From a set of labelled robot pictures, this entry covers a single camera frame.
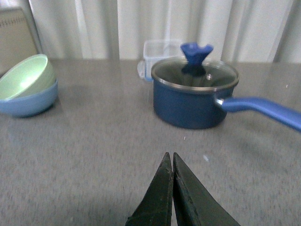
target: lid rim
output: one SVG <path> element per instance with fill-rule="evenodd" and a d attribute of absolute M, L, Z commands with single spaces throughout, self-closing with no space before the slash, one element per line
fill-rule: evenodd
<path fill-rule="evenodd" d="M 212 60 L 210 58 L 206 58 L 204 61 L 203 61 L 203 65 L 215 65 L 216 68 L 220 68 L 220 67 L 228 67 L 229 69 L 231 69 L 234 73 L 235 73 L 235 80 L 230 82 L 229 84 L 225 84 L 225 85 L 221 85 L 221 86 L 215 86 L 215 87 L 192 87 L 192 86 L 184 86 L 184 85 L 179 85 L 179 84 L 175 84 L 175 83 L 172 83 L 172 82 L 168 82 L 160 77 L 158 77 L 155 73 L 155 70 L 156 70 L 156 67 L 158 65 L 161 65 L 162 63 L 164 62 L 172 62 L 174 60 L 181 60 L 182 62 L 185 62 L 187 63 L 187 60 L 185 57 L 171 57 L 171 58 L 168 58 L 168 59 L 164 59 L 164 60 L 161 60 L 161 61 L 158 61 L 156 62 L 153 67 L 151 68 L 151 76 L 154 80 L 164 84 L 164 85 L 167 85 L 171 88 L 174 88 L 174 89 L 177 89 L 177 90 L 182 90 L 182 91 L 190 91 L 190 92 L 216 92 L 216 91 L 219 91 L 219 90 L 223 90 L 223 89 L 230 89 L 230 88 L 233 88 L 235 87 L 238 82 L 239 82 L 239 74 L 238 74 L 238 71 L 232 67 L 231 65 L 223 62 L 223 61 L 215 61 L 215 60 Z"/>

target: blue lid knob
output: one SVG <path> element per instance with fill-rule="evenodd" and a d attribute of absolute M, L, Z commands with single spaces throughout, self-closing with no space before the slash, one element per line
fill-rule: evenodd
<path fill-rule="evenodd" d="M 212 52 L 213 46 L 200 47 L 196 42 L 190 42 L 182 44 L 181 50 L 185 54 L 188 64 L 202 65 L 203 60 Z"/>

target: green bowl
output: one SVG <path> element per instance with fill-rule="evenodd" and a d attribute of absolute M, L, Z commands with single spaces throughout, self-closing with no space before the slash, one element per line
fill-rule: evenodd
<path fill-rule="evenodd" d="M 39 93 L 55 83 L 51 63 L 44 54 L 31 56 L 11 68 L 0 79 L 0 100 Z"/>

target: saucepan handle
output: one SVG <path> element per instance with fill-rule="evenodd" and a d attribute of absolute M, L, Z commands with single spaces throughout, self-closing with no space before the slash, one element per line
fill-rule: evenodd
<path fill-rule="evenodd" d="M 301 113 L 259 97 L 230 97 L 216 99 L 215 103 L 226 112 L 253 110 L 301 132 Z"/>

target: saucepan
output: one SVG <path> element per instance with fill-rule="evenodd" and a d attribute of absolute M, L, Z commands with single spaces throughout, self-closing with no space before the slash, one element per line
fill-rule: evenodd
<path fill-rule="evenodd" d="M 206 129 L 221 123 L 227 112 L 254 110 L 301 132 L 300 112 L 260 97 L 232 97 L 239 74 L 225 62 L 206 58 L 212 46 L 186 43 L 181 49 L 186 58 L 164 59 L 151 69 L 159 118 L 181 128 Z"/>

